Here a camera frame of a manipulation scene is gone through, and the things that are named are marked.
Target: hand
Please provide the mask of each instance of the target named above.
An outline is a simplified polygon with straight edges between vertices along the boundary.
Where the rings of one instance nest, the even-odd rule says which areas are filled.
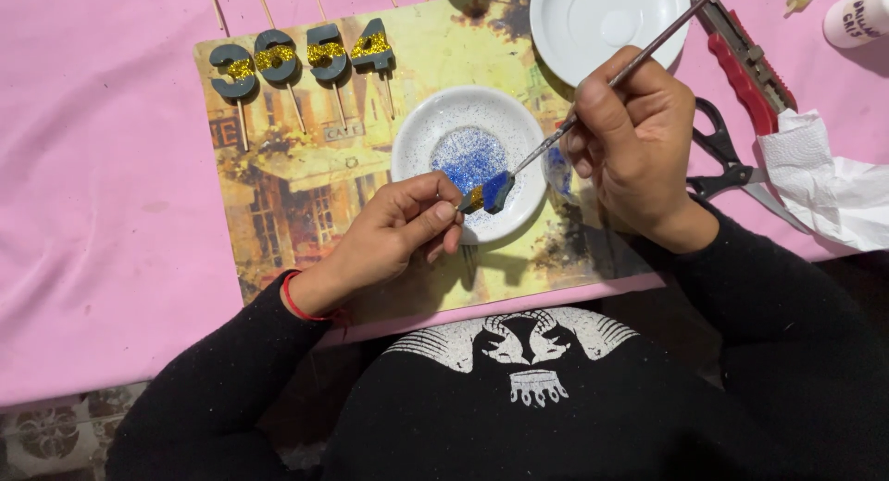
[[[612,90],[608,81],[639,52],[618,50],[581,82],[580,122],[559,147],[609,212],[673,253],[701,250],[719,224],[685,186],[695,94],[650,58]]]
[[[321,316],[355,292],[401,275],[418,248],[424,247],[430,263],[442,252],[456,253],[462,197],[441,170],[386,184],[336,249],[290,281],[291,299],[303,312]]]

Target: red utility knife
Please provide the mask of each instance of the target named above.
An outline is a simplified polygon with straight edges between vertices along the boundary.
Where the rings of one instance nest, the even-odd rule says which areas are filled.
[[[705,4],[698,19],[710,35],[707,46],[750,113],[753,130],[758,136],[777,132],[778,113],[796,111],[796,100],[765,60],[763,48],[753,44],[734,10],[726,10],[719,0]]]

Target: table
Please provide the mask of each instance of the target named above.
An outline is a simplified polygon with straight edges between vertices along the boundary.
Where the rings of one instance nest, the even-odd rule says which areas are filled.
[[[835,155],[889,163],[879,149],[889,42],[831,48],[820,21],[835,0],[787,20],[783,0],[722,1],[800,108],[821,112]],[[390,7],[321,2],[328,18]],[[258,0],[219,3],[232,34],[266,29]],[[279,27],[321,20],[315,0],[268,3]],[[210,0],[2,0],[0,15],[10,28],[0,34],[0,407],[150,379],[242,305],[191,55],[223,36]],[[740,158],[762,164],[695,19],[675,70],[722,111]],[[695,151],[690,173],[718,170]],[[806,259],[854,253],[795,232],[744,192],[713,202]],[[350,339],[659,284],[637,276],[356,327]]]

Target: white plastic bottle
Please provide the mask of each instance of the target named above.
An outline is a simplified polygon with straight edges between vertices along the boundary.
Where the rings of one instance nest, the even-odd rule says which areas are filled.
[[[889,33],[889,0],[839,0],[824,17],[828,42],[850,49]]]

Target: white plate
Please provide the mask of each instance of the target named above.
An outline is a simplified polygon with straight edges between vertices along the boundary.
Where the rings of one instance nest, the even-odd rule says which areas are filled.
[[[508,94],[478,85],[451,87],[407,115],[392,145],[392,180],[410,179],[443,164],[466,191],[499,169],[516,168],[541,142],[537,120]],[[493,143],[501,146],[499,155],[488,149]],[[461,243],[487,244],[509,235],[534,214],[546,187],[538,158],[518,174],[501,212],[480,210],[466,216]]]
[[[650,44],[691,6],[690,0],[531,0],[534,45],[553,73],[572,87],[624,45]],[[654,58],[670,67],[688,23]]]

